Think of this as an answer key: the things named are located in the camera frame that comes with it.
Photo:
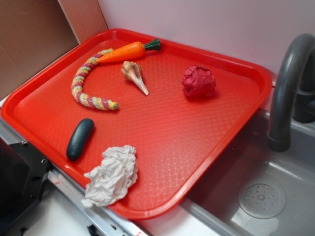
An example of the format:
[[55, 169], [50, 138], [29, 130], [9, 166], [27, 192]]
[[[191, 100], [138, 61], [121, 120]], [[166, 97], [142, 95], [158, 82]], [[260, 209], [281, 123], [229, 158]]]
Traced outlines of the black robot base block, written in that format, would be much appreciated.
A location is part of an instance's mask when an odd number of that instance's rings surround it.
[[0, 234], [42, 199], [51, 162], [31, 143], [0, 141]]

